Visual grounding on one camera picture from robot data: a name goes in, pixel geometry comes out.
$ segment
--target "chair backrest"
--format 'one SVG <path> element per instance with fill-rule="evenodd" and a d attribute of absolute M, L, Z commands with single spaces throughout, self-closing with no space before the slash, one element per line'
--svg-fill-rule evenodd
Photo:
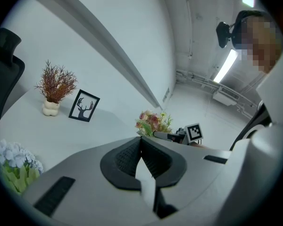
<path fill-rule="evenodd" d="M 25 68 L 24 62 L 13 55 L 20 42 L 12 31 L 0 28 L 0 118 L 6 100 Z"/>
<path fill-rule="evenodd" d="M 235 144 L 237 141 L 245 138 L 244 136 L 252 129 L 255 129 L 255 126 L 262 125 L 263 127 L 268 126 L 271 123 L 271 118 L 269 116 L 269 113 L 263 103 L 260 103 L 258 106 L 258 110 L 256 111 L 255 115 L 249 123 L 245 126 L 245 128 L 240 132 L 236 140 L 234 141 L 233 145 L 231 146 L 230 151 L 233 150 Z M 253 130 L 251 133 L 249 133 L 247 138 L 250 138 L 256 130 Z"/>

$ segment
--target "deer silhouette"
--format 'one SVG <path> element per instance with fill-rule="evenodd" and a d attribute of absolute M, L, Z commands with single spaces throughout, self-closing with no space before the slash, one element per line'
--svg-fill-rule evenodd
<path fill-rule="evenodd" d="M 78 110 L 80 111 L 78 117 L 79 117 L 79 118 L 82 118 L 82 119 L 88 119 L 87 117 L 84 117 L 84 112 L 85 112 L 85 111 L 90 111 L 90 110 L 92 110 L 92 108 L 93 108 L 93 102 L 91 101 L 89 109 L 87 109 L 86 106 L 85 106 L 85 109 L 83 109 L 82 106 L 80 106 L 80 104 L 82 103 L 82 100 L 83 100 L 83 99 L 84 99 L 84 97 L 78 99 L 78 101 L 77 101 L 77 103 L 76 103 L 76 105 L 79 107 Z"/>

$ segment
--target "green leaves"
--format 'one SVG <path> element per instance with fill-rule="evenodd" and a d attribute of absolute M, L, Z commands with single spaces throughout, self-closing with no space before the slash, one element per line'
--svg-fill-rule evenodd
<path fill-rule="evenodd" d="M 142 122 L 142 127 L 145 129 L 147 136 L 152 136 L 153 132 L 152 132 L 152 128 L 151 128 L 150 125 L 148 125 L 147 123 Z"/>
<path fill-rule="evenodd" d="M 21 194 L 39 176 L 39 171 L 23 165 L 19 168 L 11 168 L 8 164 L 1 166 L 1 174 L 7 186 L 17 194 Z"/>

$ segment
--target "potted plant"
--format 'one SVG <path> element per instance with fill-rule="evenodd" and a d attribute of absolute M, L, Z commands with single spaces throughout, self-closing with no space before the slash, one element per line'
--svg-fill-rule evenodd
<path fill-rule="evenodd" d="M 63 66 L 52 66 L 47 60 L 41 81 L 35 86 L 41 90 L 41 94 L 45 97 L 42 105 L 43 114 L 56 116 L 60 102 L 65 96 L 72 94 L 76 89 L 76 82 L 73 72 L 65 70 Z"/>

